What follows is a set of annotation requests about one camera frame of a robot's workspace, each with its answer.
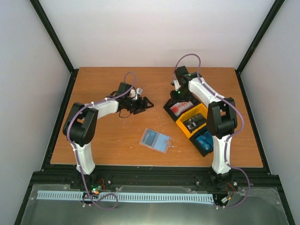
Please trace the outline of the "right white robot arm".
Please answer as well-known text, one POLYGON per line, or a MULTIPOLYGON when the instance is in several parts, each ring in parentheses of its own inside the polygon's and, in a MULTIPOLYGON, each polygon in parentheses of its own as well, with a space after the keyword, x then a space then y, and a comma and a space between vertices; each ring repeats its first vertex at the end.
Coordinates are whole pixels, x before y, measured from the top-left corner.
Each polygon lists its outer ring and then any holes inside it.
POLYGON ((190 101, 197 97, 208 109, 206 127, 213 139, 210 183, 214 190, 220 190, 232 178, 230 149, 237 128, 235 101, 217 93, 198 72, 189 73, 185 66, 175 68, 174 76, 173 102, 190 101))

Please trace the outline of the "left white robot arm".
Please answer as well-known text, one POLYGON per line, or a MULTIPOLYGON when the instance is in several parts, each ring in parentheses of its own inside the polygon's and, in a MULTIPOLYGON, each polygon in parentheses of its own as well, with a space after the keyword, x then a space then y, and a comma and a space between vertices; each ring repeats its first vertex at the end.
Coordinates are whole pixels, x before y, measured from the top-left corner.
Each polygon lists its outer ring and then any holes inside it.
POLYGON ((143 90, 121 82, 119 88, 99 102, 82 104, 75 102, 63 126, 63 134, 73 148, 76 159, 76 169, 82 173, 81 183, 86 188, 94 188, 98 178, 92 172, 95 163, 92 157, 91 141, 95 135, 97 120, 121 110, 130 114, 142 113, 152 108, 154 104, 142 97, 143 90))

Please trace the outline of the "blue credit card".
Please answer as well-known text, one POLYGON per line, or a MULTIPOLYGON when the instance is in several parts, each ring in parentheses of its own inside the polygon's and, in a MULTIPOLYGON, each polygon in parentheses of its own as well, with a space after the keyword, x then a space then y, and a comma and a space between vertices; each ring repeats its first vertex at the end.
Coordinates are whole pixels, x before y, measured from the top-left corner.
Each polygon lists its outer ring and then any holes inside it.
POLYGON ((147 129, 145 135, 143 136, 142 143, 147 146, 152 146, 157 135, 158 133, 156 131, 147 129))

